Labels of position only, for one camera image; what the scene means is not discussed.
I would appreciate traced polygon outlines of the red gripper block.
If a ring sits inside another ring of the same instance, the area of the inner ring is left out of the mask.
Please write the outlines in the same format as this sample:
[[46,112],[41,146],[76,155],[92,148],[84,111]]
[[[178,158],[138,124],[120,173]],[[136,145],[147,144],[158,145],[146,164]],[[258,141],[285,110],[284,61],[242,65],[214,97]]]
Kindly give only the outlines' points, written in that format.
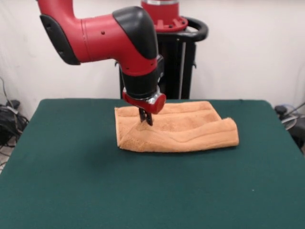
[[138,107],[140,121],[146,121],[150,126],[153,126],[152,114],[158,114],[163,109],[166,102],[166,95],[161,93],[159,87],[157,87],[156,92],[151,97],[144,99],[130,97],[124,88],[122,91],[122,98],[127,103]]

